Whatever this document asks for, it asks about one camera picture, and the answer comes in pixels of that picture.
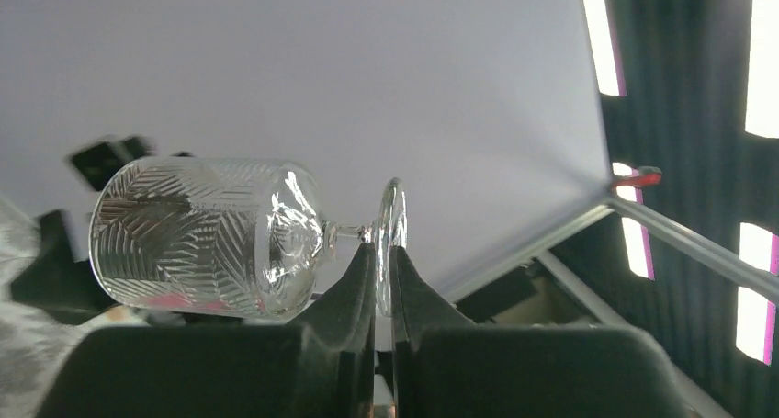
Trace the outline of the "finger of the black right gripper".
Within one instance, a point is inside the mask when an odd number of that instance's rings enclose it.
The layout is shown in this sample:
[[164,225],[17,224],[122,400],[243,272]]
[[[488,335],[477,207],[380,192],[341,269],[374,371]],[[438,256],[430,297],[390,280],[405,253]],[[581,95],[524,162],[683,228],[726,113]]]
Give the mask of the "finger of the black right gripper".
[[684,417],[669,358],[630,326],[472,322],[390,253],[400,417]]

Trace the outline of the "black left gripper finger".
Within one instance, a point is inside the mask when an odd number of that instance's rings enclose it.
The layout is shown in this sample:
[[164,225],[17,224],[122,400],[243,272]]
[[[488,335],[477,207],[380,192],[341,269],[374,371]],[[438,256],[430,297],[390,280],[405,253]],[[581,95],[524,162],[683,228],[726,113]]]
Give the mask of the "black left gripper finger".
[[369,417],[376,248],[284,324],[107,327],[66,359],[40,417]]

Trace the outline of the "clear wine glass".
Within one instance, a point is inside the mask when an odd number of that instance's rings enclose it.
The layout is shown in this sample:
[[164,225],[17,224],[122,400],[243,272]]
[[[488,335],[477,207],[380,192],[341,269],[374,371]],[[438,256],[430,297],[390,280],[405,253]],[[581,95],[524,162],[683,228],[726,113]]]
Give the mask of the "clear wine glass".
[[101,192],[89,259],[124,305],[278,321],[305,309],[339,239],[354,238],[375,246],[376,307],[389,315],[390,251],[407,243],[402,182],[388,182],[368,225],[328,219],[319,197],[287,160],[144,157]]

